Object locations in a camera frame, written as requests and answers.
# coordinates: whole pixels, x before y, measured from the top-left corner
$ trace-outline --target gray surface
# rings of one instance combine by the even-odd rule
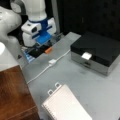
[[[69,49],[72,40],[69,40],[68,37],[65,39],[63,40],[65,44],[61,50],[58,50],[59,53],[55,54],[55,58]],[[41,64],[37,63],[39,60],[36,60],[36,64],[30,65],[31,68],[27,66],[23,70],[26,80],[28,81],[32,75],[38,74],[49,58],[50,56],[43,56],[44,62],[41,61]],[[41,118],[45,118],[45,120],[48,120],[48,117],[41,108],[41,104],[48,97],[47,91],[55,89],[56,82],[67,84],[70,87],[93,120],[118,120],[120,117],[119,78],[120,65],[108,77],[105,77],[72,61],[71,55],[68,54],[36,81],[29,84],[29,88],[39,108]]]

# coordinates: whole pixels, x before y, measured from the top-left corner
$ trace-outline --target wooden surface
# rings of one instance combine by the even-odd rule
[[[0,72],[0,120],[27,120],[37,113],[19,66]]]

